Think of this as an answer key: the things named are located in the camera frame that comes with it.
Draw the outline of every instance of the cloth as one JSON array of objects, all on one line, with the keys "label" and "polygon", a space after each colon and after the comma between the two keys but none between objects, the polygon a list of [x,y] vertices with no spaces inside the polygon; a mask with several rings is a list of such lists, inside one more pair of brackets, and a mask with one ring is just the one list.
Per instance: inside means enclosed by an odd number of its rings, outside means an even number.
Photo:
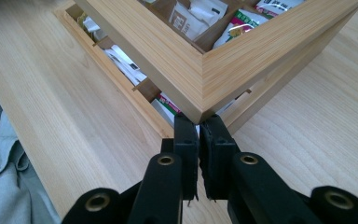
[{"label": "cloth", "polygon": [[0,120],[0,224],[60,223],[7,115]]}]

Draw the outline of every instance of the black mechanical arm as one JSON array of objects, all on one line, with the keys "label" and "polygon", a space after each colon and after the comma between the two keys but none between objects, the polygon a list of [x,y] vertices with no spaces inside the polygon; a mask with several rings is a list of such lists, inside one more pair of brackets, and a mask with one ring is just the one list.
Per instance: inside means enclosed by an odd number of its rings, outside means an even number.
[{"label": "black mechanical arm", "polygon": [[195,125],[175,117],[174,138],[163,139],[144,179],[119,194],[94,189],[81,196],[63,224],[182,223],[183,200],[197,195],[198,167],[211,200],[227,200],[232,223],[358,223],[358,198],[335,187],[310,197],[290,189],[260,156],[241,152],[223,121]]}]

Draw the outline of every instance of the wooden drawer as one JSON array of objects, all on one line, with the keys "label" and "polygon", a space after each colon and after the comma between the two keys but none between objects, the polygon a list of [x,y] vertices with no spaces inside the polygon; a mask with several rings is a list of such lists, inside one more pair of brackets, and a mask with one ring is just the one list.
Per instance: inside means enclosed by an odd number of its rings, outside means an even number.
[{"label": "wooden drawer", "polygon": [[[84,9],[141,67],[152,86],[164,91],[192,121],[203,121],[236,98],[221,115],[232,133],[318,55],[358,8],[358,0],[308,0],[210,50],[216,30],[227,26],[233,11],[258,1],[226,1],[227,16],[195,41],[167,24],[170,2],[159,0],[145,7],[137,0],[76,0],[76,8]],[[67,27],[71,17],[64,14],[73,9],[70,3],[57,13]],[[80,43],[85,42],[81,32],[75,33]],[[172,135],[172,128],[162,125],[165,121],[143,95],[133,91],[124,77],[113,75],[117,69],[92,44],[82,43],[160,135]]]}]

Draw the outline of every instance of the wooden table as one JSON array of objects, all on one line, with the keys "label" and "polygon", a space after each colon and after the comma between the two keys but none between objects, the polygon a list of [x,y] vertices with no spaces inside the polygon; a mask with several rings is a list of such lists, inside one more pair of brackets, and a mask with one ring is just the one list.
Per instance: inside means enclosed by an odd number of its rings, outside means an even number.
[{"label": "wooden table", "polygon": [[[142,179],[161,140],[55,18],[63,2],[0,1],[0,104],[61,217],[87,190]],[[358,12],[234,137],[293,189],[358,196]],[[199,189],[184,222],[228,222]]]}]

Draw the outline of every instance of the blue-gray garment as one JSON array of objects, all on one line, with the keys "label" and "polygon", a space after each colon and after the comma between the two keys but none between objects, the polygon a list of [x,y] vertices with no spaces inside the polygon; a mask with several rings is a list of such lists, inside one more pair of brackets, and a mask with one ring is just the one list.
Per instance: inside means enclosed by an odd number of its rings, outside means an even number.
[{"label": "blue-gray garment", "polygon": [[7,115],[0,120],[0,224],[60,223]]}]

